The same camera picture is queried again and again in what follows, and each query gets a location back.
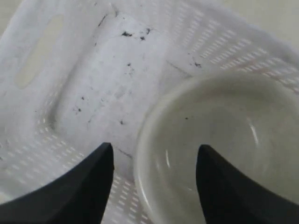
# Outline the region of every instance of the white plastic basket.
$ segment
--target white plastic basket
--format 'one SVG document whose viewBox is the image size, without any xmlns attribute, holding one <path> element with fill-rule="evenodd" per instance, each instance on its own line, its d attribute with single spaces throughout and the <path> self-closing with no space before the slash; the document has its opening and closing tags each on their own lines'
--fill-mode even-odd
<svg viewBox="0 0 299 224">
<path fill-rule="evenodd" d="M 130 185 L 116 176 L 108 206 L 118 215 L 107 209 L 103 221 L 150 223 L 132 157 L 157 99 L 219 70 L 259 73 L 298 94 L 298 62 L 286 44 L 209 1 L 24 0 L 0 39 L 0 200 L 49 183 L 110 141 Z"/>
</svg>

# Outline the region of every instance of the black speck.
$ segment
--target black speck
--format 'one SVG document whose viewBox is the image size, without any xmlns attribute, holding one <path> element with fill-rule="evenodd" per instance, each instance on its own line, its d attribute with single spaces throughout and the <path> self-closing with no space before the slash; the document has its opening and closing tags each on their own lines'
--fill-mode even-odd
<svg viewBox="0 0 299 224">
<path fill-rule="evenodd" d="M 132 36 L 133 34 L 129 34 L 126 31 L 122 33 L 122 36 Z"/>
<path fill-rule="evenodd" d="M 195 66 L 201 68 L 201 64 L 194 62 Z"/>
<path fill-rule="evenodd" d="M 98 24 L 98 27 L 100 27 L 100 25 L 102 25 L 103 21 L 105 20 L 105 18 L 108 16 L 108 14 L 106 14 L 103 19 L 101 20 L 101 22 Z"/>
</svg>

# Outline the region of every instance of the perforated plastic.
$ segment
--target perforated plastic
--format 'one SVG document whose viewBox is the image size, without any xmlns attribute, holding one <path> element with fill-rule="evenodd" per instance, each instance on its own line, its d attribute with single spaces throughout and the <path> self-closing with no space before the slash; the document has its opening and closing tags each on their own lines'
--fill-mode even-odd
<svg viewBox="0 0 299 224">
<path fill-rule="evenodd" d="M 53 46 L 36 53 L 57 15 Z M 219 70 L 254 71 L 299 94 L 298 62 L 287 44 L 210 1 L 24 0 L 0 39 L 0 200 L 49 183 L 103 141 L 132 183 L 138 129 L 162 94 Z M 149 222 L 134 193 L 121 200 L 113 190 L 112 213 L 121 201 L 128 223 Z M 112 223 L 123 222 L 118 214 Z"/>
</svg>

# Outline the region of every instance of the white ceramic bowl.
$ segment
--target white ceramic bowl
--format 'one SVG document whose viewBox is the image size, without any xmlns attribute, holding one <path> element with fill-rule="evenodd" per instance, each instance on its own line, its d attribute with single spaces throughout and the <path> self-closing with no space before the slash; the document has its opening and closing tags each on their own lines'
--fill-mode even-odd
<svg viewBox="0 0 299 224">
<path fill-rule="evenodd" d="M 164 96 L 143 124 L 135 157 L 137 191 L 153 222 L 205 223 L 195 179 L 200 144 L 299 202 L 298 105 L 292 92 L 256 74 L 192 78 Z"/>
</svg>

